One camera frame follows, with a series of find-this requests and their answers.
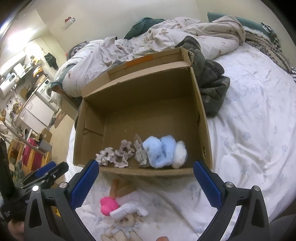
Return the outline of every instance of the blue cotton wool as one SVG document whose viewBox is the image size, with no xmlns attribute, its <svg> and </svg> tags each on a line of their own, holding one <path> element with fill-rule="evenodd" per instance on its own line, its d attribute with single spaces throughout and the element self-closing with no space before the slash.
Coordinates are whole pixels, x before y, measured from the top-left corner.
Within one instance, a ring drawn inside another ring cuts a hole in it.
<svg viewBox="0 0 296 241">
<path fill-rule="evenodd" d="M 143 147 L 152 167 L 161 168 L 172 165 L 176 148 L 176 141 L 172 136 L 168 135 L 160 140 L 150 136 L 143 142 Z"/>
</svg>

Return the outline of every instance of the white bed sheet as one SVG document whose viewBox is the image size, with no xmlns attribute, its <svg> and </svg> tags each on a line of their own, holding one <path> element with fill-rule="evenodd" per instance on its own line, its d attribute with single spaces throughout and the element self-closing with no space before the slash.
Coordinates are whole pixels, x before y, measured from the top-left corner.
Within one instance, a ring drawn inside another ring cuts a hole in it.
<svg viewBox="0 0 296 241">
<path fill-rule="evenodd" d="M 215 61 L 224 67 L 231 85 L 219 114 L 208 119 L 213 171 L 237 187 L 260 186 L 272 221 L 295 198 L 296 84 L 269 57 L 246 43 Z M 73 128 L 67 181 L 81 170 L 73 165 L 74 139 Z M 109 195 L 112 178 L 100 173 L 84 204 L 76 209 L 96 240 L 114 223 L 100 213 L 99 204 Z M 128 178 L 138 188 L 119 203 L 141 201 L 148 209 L 148 217 L 133 226 L 143 241 L 160 236 L 196 241 L 216 212 L 194 176 Z M 230 235 L 238 211 L 223 240 Z"/>
</svg>

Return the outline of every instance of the screw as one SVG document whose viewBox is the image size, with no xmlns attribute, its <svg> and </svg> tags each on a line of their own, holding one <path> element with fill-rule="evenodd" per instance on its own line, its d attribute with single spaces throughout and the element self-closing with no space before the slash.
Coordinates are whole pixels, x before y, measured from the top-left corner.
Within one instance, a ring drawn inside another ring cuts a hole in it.
<svg viewBox="0 0 296 241">
<path fill-rule="evenodd" d="M 258 186 L 254 186 L 254 189 L 257 191 L 257 192 L 259 192 L 260 191 L 260 187 L 258 187 Z"/>
<path fill-rule="evenodd" d="M 62 182 L 62 183 L 59 184 L 59 187 L 60 188 L 65 188 L 67 186 L 67 184 L 68 183 L 66 183 L 66 182 Z"/>
<path fill-rule="evenodd" d="M 36 192 L 38 189 L 39 189 L 39 187 L 36 185 L 36 186 L 33 186 L 32 191 Z"/>
<path fill-rule="evenodd" d="M 225 185 L 228 187 L 228 188 L 232 188 L 234 185 L 232 182 L 226 182 Z"/>
</svg>

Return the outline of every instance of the cabinet door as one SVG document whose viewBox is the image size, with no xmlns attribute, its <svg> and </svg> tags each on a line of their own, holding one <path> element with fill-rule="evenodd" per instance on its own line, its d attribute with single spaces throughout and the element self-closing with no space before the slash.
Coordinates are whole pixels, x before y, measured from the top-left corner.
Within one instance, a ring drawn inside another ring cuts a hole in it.
<svg viewBox="0 0 296 241">
<path fill-rule="evenodd" d="M 49 126 L 54 111 L 39 99 L 38 96 L 33 95 L 25 107 L 44 125 Z"/>
<path fill-rule="evenodd" d="M 33 129 L 36 133 L 41 133 L 41 131 L 43 131 L 43 129 L 47 127 L 25 108 L 22 110 L 19 117 L 25 124 L 22 125 L 23 129 L 29 127 Z"/>
</svg>

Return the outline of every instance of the blue gripper pad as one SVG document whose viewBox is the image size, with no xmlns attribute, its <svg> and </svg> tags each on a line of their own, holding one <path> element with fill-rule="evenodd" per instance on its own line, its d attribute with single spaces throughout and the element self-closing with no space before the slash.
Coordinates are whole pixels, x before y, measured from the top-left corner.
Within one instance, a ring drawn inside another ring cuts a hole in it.
<svg viewBox="0 0 296 241">
<path fill-rule="evenodd" d="M 36 170 L 35 177 L 37 178 L 42 177 L 45 173 L 47 173 L 50 169 L 53 169 L 55 166 L 56 166 L 56 163 L 54 161 L 49 162 L 45 166 Z"/>
<path fill-rule="evenodd" d="M 198 161 L 194 163 L 193 173 L 211 206 L 220 209 L 223 205 L 221 192 L 207 171 Z"/>
<path fill-rule="evenodd" d="M 80 180 L 75 185 L 71 192 L 70 206 L 74 210 L 75 208 L 81 207 L 89 190 L 94 184 L 97 176 L 99 174 L 99 163 L 97 161 L 92 161 L 84 174 L 80 177 Z"/>
</svg>

